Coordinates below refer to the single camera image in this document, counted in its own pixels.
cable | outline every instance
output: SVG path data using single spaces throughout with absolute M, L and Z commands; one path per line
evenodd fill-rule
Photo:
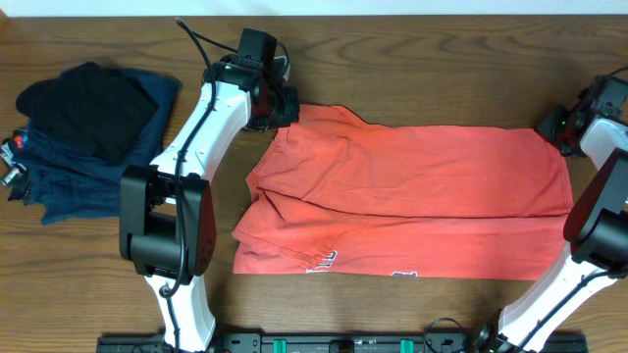
M 166 300 L 168 304 L 168 315 L 170 315 L 170 321 L 173 322 L 173 327 L 175 328 L 175 353 L 179 353 L 179 332 L 181 329 L 179 328 L 179 323 L 177 323 L 177 317 L 175 317 L 175 308 L 173 307 L 173 299 L 168 298 Z
M 428 331 L 429 331 L 430 329 L 432 329 L 432 328 L 434 327 L 434 325 L 436 325 L 436 324 L 438 324 L 438 323 L 440 323 L 440 322 L 450 322 L 450 323 L 454 323 L 454 324 L 456 324 L 456 325 L 457 325 L 460 329 L 464 330 L 464 328 L 462 327 L 462 325 L 461 325 L 461 324 L 459 324 L 459 323 L 458 323 L 458 321 L 456 321 L 456 320 L 454 320 L 454 319 L 452 319 L 452 318 L 438 318 L 438 319 L 436 319 L 436 320 L 432 321 L 432 323 L 431 323 L 431 324 L 429 324 L 429 325 L 425 328 L 425 332 L 423 333 L 423 336 L 427 336 Z M 437 352 L 437 351 L 434 349 L 434 347 L 432 347 L 432 343 L 428 342 L 428 340 L 427 340 L 427 339 L 424 339 L 424 342 L 425 342 L 425 346 L 426 346 L 426 347 L 428 347 L 428 348 L 430 348 L 430 350 L 432 351 L 432 353 L 439 353 L 439 352 Z M 457 351 L 455 351 L 455 352 L 453 352 L 453 353 L 462 353 L 462 352 L 464 352 L 465 347 L 466 347 L 466 342 L 463 342 L 463 343 L 462 343 L 462 349 L 457 350 Z
M 282 50 L 284 50 L 284 53 L 286 53 L 286 63 L 284 64 L 284 68 L 277 74 L 276 77 L 274 77 L 273 81 L 275 82 L 282 81 L 284 79 L 284 76 L 288 72 L 288 68 L 290 67 L 290 53 L 286 49 L 286 46 L 281 41 L 278 41 L 277 45 L 282 47 Z
M 194 36 L 195 36 L 195 37 L 197 37 L 197 38 L 198 38 L 198 39 L 200 39 L 200 40 L 204 40 L 204 41 L 206 41 L 206 42 L 208 42 L 208 43 L 210 43 L 210 44 L 214 44 L 214 45 L 216 45 L 216 46 L 217 46 L 217 47 L 219 47 L 219 48 L 223 48 L 223 49 L 225 49 L 225 50 L 229 50 L 229 51 L 231 51 L 231 52 L 237 53 L 237 50 L 235 50 L 234 48 L 232 48 L 232 47 L 230 47 L 230 46 L 227 46 L 227 45 L 225 45 L 225 44 L 221 44 L 221 43 L 219 43 L 219 42 L 217 42 L 217 41 L 211 40 L 211 39 L 209 39 L 208 37 L 206 37 L 206 36 L 204 36 L 204 35 L 202 35 L 202 34 L 199 34 L 199 33 L 195 32 L 195 31 L 193 31 L 193 32 L 192 32 L 192 34 L 194 34 Z
M 623 67 L 621 69 L 617 69 L 614 72 L 612 72 L 612 73 L 610 73 L 610 74 L 608 74 L 606 76 L 615 76 L 615 75 L 617 75 L 617 74 L 619 74 L 621 72 L 625 72 L 626 70 L 628 70 L 628 66 L 627 67 Z
M 185 142 L 183 143 L 181 149 L 177 153 L 177 162 L 175 163 L 175 200 L 176 200 L 176 203 L 177 203 L 177 217 L 178 217 L 178 224 L 179 224 L 179 234 L 181 236 L 181 239 L 180 239 L 180 243 L 181 243 L 181 260 L 179 262 L 179 273 L 177 274 L 177 279 L 175 280 L 175 284 L 173 285 L 173 287 L 170 288 L 170 287 L 168 287 L 168 285 L 163 285 L 161 288 L 159 288 L 159 295 L 162 298 L 165 298 L 165 299 L 172 298 L 173 295 L 175 295 L 175 293 L 177 293 L 177 290 L 179 289 L 179 286 L 181 285 L 181 282 L 183 280 L 183 271 L 185 269 L 185 264 L 187 262 L 187 244 L 186 244 L 186 238 L 185 238 L 185 221 L 184 221 L 184 218 L 183 218 L 183 191 L 182 191 L 182 183 L 181 183 L 182 163 L 183 163 L 183 160 L 185 159 L 185 153 L 187 152 L 187 147 L 189 147 L 189 144 L 192 142 L 192 139 L 194 138 L 196 133 L 200 130 L 200 128 L 203 125 L 203 123 L 205 123 L 205 120 L 209 116 L 209 113 L 214 109 L 214 104 L 216 103 L 216 80 L 214 79 L 214 76 L 212 75 L 212 65 L 209 62 L 209 58 L 207 57 L 207 53 L 205 53 L 205 50 L 203 49 L 202 45 L 200 45 L 200 43 L 198 42 L 198 39 L 196 39 L 196 37 L 194 36 L 194 33 L 183 22 L 183 20 L 180 19 L 180 18 L 177 18 L 176 21 L 177 21 L 177 25 L 179 25 L 181 28 L 183 28 L 185 30 L 185 32 L 187 32 L 187 34 L 192 39 L 194 44 L 196 44 L 196 47 L 198 48 L 198 51 L 203 56 L 203 60 L 205 61 L 205 65 L 207 66 L 207 73 L 209 74 L 210 81 L 211 81 L 211 84 L 212 84 L 212 96 L 211 96 L 211 99 L 209 100 L 209 103 L 207 104 L 207 109 L 205 110 L 205 112 L 203 112 L 203 115 L 198 120 L 198 123 L 196 123 L 196 126 L 194 126 L 192 131 L 189 133 L 189 135 L 185 139 Z
M 558 302 L 558 304 L 556 304 L 556 306 L 553 307 L 553 309 L 551 309 L 551 311 L 539 322 L 537 322 L 537 325 L 530 331 L 530 333 L 528 333 L 528 335 L 526 336 L 526 338 L 517 346 L 515 347 L 512 351 L 513 352 L 523 352 L 523 349 L 525 348 L 525 346 L 530 342 L 530 340 L 532 340 L 532 338 L 534 337 L 535 334 L 537 334 L 537 332 L 539 332 L 539 330 L 548 323 L 548 321 L 554 316 L 556 315 L 556 313 L 558 311 L 560 311 L 560 309 L 562 309 L 563 306 L 565 306 L 565 304 L 567 304 L 569 302 L 569 300 L 571 300 L 576 294 L 578 294 L 578 292 L 587 286 L 587 284 L 589 284 L 590 281 L 599 278 L 599 277 L 605 277 L 605 276 L 609 276 L 609 277 L 624 277 L 628 275 L 628 270 L 623 270 L 623 271 L 604 271 L 604 272 L 600 272 L 597 274 L 593 274 L 593 275 L 589 275 L 585 278 L 583 278 L 577 285 L 575 288 L 573 288 L 569 294 L 567 294 L 564 298 L 562 298 L 562 300 L 560 300 Z

orange t-shirt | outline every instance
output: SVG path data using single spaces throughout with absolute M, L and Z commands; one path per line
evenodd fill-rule
M 234 272 L 536 279 L 573 201 L 531 129 L 369 125 L 301 106 L 247 178 Z

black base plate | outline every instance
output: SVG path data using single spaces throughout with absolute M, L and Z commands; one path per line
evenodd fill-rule
M 210 353 L 462 353 L 461 331 L 393 335 L 262 335 L 230 333 L 215 339 Z M 171 353 L 162 335 L 101 337 L 97 353 Z M 584 334 L 554 334 L 541 353 L 589 353 Z

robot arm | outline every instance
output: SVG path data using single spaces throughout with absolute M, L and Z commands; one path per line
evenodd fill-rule
M 628 273 L 628 126 L 619 120 L 628 82 L 600 76 L 571 110 L 554 111 L 537 127 L 565 156 L 589 156 L 598 174 L 570 212 L 565 246 L 553 265 L 492 326 L 483 352 L 540 352 L 580 305 Z
M 243 128 L 287 126 L 298 120 L 296 90 L 283 87 L 288 57 L 275 58 L 277 40 L 245 29 L 237 54 L 206 72 L 196 108 L 179 135 L 151 167 L 129 166 L 121 183 L 120 251 L 154 289 L 166 323 L 165 342 L 186 352 L 204 352 L 216 321 L 209 311 L 204 272 L 216 242 L 210 182 L 227 147 Z M 191 140 L 181 166 L 183 215 L 153 212 L 156 205 L 175 203 L 175 168 L 183 142 L 208 109 L 215 80 L 212 112 Z M 186 266 L 179 290 L 170 299 L 160 288 L 172 288 L 181 260 L 179 216 L 184 216 Z

wood grain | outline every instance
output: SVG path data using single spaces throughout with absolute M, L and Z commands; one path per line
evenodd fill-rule
M 342 104 L 367 122 L 532 126 L 571 104 L 594 75 L 628 63 L 624 17 L 191 18 L 236 46 L 263 28 L 292 56 L 304 101 Z M 9 19 L 0 34 L 0 134 L 26 118 L 15 99 L 29 84 L 85 61 L 175 76 L 183 90 L 170 142 L 197 99 L 203 62 L 172 19 Z M 211 58 L 222 54 L 208 47 Z M 483 323 L 530 285 L 522 281 L 365 276 L 234 276 L 231 230 L 250 203 L 244 177 L 272 134 L 243 133 L 216 174 L 219 227 L 206 274 L 224 325 L 266 331 L 420 331 L 437 317 Z M 574 195 L 595 171 L 568 161 Z M 0 197 L 6 198 L 6 192 Z M 4 352 L 93 351 L 103 332 L 152 332 L 163 323 L 153 293 L 118 254 L 118 221 L 42 227 L 40 206 L 0 203 L 0 341 Z M 564 325 L 593 352 L 628 346 L 628 283 L 589 301 Z

